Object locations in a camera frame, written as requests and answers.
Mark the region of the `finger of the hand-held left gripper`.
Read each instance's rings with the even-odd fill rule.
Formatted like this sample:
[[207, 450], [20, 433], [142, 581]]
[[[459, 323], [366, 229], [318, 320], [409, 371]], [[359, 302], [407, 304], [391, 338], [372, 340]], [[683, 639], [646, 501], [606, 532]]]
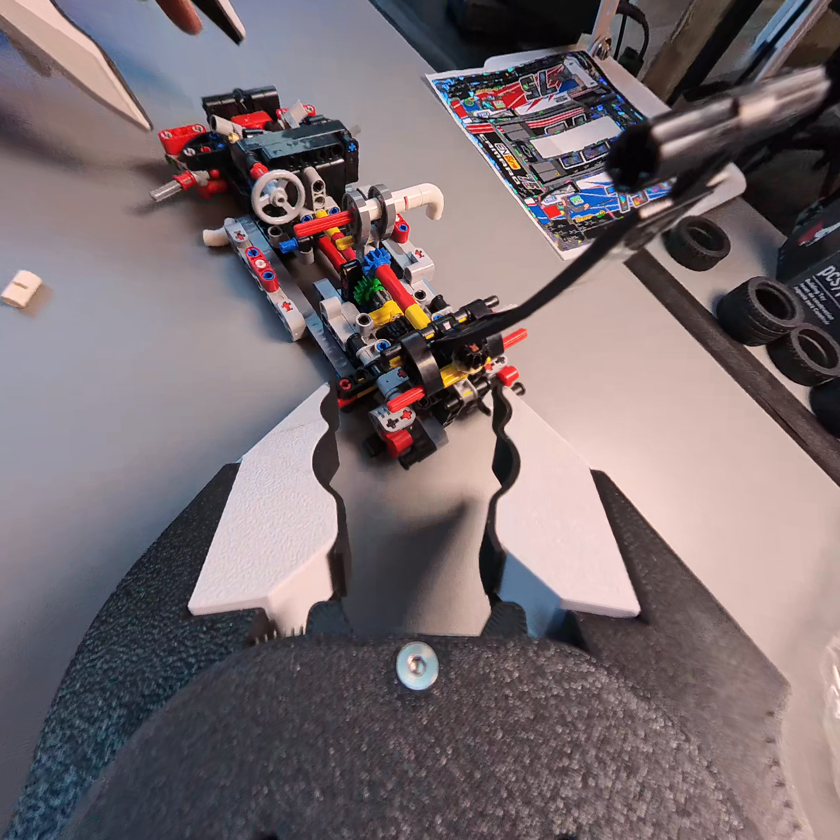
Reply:
[[51, 1], [2, 1], [1, 28], [41, 75], [57, 70], [144, 131], [152, 123], [109, 55]]
[[245, 27], [230, 1], [195, 0], [193, 4], [234, 43], [239, 45], [244, 41]]

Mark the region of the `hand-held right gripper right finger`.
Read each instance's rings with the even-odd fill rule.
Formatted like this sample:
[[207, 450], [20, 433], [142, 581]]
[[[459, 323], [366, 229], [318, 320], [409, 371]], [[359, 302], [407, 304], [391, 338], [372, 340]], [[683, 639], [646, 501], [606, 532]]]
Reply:
[[514, 605], [531, 637], [567, 613], [635, 618], [639, 605], [589, 466], [510, 387], [493, 391], [497, 437], [480, 545], [490, 603]]

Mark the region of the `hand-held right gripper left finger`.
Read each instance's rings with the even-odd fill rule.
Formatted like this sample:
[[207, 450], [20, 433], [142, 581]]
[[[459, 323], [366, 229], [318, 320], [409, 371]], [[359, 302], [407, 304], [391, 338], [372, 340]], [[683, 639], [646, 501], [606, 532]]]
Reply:
[[310, 608], [343, 596], [350, 546], [339, 467], [335, 383], [325, 384], [238, 463], [188, 603], [193, 615], [260, 608], [282, 634]]

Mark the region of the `multicoloured lego car chassis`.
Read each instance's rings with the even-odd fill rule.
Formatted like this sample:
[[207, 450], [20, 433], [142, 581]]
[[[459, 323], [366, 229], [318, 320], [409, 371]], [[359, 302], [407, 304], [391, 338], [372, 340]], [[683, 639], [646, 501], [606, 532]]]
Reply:
[[317, 343], [339, 409], [362, 406], [371, 420], [370, 456], [409, 469], [447, 443], [457, 417], [491, 414], [485, 398], [496, 385], [524, 393], [508, 351], [527, 330], [438, 345], [495, 316], [500, 303], [490, 296], [454, 307], [433, 288], [434, 262], [410, 242], [406, 213], [439, 219], [435, 185], [358, 185], [352, 131], [311, 104], [282, 108], [273, 86], [235, 88], [202, 105], [204, 122], [157, 133], [173, 174], [150, 198], [234, 198], [243, 213], [204, 230], [204, 244], [236, 253], [290, 341]]

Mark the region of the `small white lego piece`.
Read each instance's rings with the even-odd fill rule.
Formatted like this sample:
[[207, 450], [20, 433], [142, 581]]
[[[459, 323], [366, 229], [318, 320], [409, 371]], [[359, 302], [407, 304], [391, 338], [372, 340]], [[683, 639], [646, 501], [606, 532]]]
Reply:
[[10, 307], [25, 309], [42, 285], [42, 279], [35, 273], [20, 269], [3, 289], [1, 301]]

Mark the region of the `black rubber lego tyre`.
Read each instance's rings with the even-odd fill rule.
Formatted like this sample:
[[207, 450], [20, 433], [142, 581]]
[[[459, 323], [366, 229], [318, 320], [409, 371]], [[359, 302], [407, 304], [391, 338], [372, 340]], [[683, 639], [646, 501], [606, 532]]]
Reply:
[[840, 382], [838, 379], [814, 386], [808, 401], [818, 423], [832, 436], [840, 436]]
[[774, 366], [797, 384], [818, 386], [839, 377], [839, 345], [814, 325], [801, 324], [766, 349]]
[[670, 257], [693, 271], [706, 271], [723, 259], [731, 250], [726, 232], [703, 216], [686, 216], [665, 235], [664, 245]]
[[770, 277], [754, 276], [718, 301], [716, 317], [736, 341], [761, 346], [802, 325], [805, 312], [790, 288]]

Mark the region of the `black lego set box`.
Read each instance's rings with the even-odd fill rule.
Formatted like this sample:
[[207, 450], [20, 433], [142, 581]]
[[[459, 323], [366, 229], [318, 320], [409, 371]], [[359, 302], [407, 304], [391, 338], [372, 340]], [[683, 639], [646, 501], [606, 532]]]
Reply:
[[780, 247], [776, 278], [800, 299], [805, 320], [839, 340], [839, 196], [809, 207]]

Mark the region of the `person's left hand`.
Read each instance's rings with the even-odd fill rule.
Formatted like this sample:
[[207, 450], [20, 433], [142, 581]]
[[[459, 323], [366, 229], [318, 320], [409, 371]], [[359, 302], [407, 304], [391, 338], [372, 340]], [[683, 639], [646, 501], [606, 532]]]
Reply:
[[158, 0], [155, 2], [164, 15], [182, 32], [192, 36], [202, 32], [203, 23], [193, 1]]

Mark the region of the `holographic sticker sheet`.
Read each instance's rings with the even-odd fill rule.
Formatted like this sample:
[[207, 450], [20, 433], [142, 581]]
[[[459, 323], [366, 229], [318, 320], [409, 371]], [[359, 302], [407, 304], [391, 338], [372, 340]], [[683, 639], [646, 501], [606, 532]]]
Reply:
[[620, 193], [606, 173], [610, 145], [646, 118], [582, 49], [499, 70], [427, 80], [472, 144], [564, 260], [613, 219], [669, 193], [673, 181]]

